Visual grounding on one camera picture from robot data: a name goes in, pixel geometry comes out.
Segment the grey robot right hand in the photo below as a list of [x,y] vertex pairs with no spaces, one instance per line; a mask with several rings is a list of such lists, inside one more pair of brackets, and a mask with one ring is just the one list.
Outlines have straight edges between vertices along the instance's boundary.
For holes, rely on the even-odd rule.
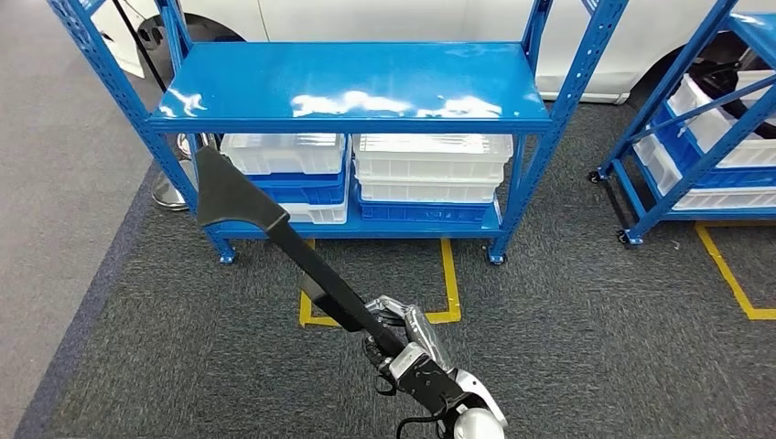
[[426,314],[417,305],[406,305],[382,295],[368,302],[366,308],[385,326],[401,327],[410,342],[423,348],[444,372],[452,372],[454,366],[449,353],[442,346]]

